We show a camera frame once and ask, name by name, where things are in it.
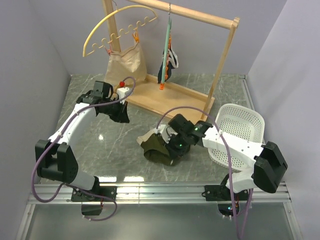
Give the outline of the olive green underwear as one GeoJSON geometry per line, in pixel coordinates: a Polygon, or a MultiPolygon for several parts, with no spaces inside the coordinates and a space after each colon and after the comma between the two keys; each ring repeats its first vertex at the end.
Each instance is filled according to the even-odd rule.
{"type": "Polygon", "coordinates": [[[180,159],[191,149],[190,145],[177,145],[166,143],[160,134],[148,131],[145,135],[137,137],[137,143],[143,149],[143,156],[150,162],[165,166],[176,166],[180,159]]]}

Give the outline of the green wire hanger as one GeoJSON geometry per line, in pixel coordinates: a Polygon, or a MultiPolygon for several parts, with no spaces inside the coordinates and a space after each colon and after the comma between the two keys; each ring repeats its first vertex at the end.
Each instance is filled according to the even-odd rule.
{"type": "Polygon", "coordinates": [[[167,58],[168,58],[168,39],[171,33],[171,3],[169,3],[169,10],[168,10],[168,23],[166,29],[166,36],[165,36],[165,45],[163,50],[163,61],[162,61],[162,70],[161,70],[161,81],[160,84],[165,84],[165,76],[166,76],[166,67],[167,67],[167,58]]]}

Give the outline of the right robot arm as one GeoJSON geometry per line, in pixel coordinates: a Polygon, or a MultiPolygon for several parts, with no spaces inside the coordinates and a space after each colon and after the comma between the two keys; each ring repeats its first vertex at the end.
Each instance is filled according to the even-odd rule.
{"type": "Polygon", "coordinates": [[[193,124],[181,114],[172,118],[168,125],[177,133],[177,139],[171,142],[174,148],[198,145],[218,150],[248,165],[248,169],[224,177],[213,192],[215,201],[235,200],[238,193],[254,188],[274,194],[288,169],[279,147],[271,141],[262,144],[244,140],[202,120],[193,124]]]}

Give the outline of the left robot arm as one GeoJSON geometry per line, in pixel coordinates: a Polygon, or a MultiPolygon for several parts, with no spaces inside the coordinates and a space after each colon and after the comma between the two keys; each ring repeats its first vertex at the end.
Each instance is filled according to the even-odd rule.
{"type": "Polygon", "coordinates": [[[72,148],[99,114],[109,116],[116,123],[129,123],[126,98],[133,90],[125,80],[117,87],[96,81],[92,90],[81,94],[62,126],[47,140],[36,143],[31,181],[34,182],[36,176],[58,181],[82,192],[89,201],[96,201],[101,195],[99,178],[80,170],[72,148]]]}

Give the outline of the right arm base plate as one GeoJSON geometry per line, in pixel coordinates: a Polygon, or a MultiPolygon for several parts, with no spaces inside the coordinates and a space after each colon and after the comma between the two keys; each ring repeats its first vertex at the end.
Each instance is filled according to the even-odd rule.
{"type": "MultiPolygon", "coordinates": [[[[227,202],[232,200],[230,190],[222,185],[205,185],[201,196],[204,197],[207,202],[227,202]]],[[[248,198],[248,190],[243,190],[234,194],[234,200],[236,202],[247,201],[248,198]]]]}

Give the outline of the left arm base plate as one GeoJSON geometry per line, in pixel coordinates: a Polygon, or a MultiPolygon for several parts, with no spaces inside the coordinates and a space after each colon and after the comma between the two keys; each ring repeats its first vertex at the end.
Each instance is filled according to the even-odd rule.
{"type": "Polygon", "coordinates": [[[106,202],[115,201],[117,196],[116,186],[100,186],[98,191],[86,190],[85,193],[81,190],[73,189],[71,195],[72,202],[106,202]]]}

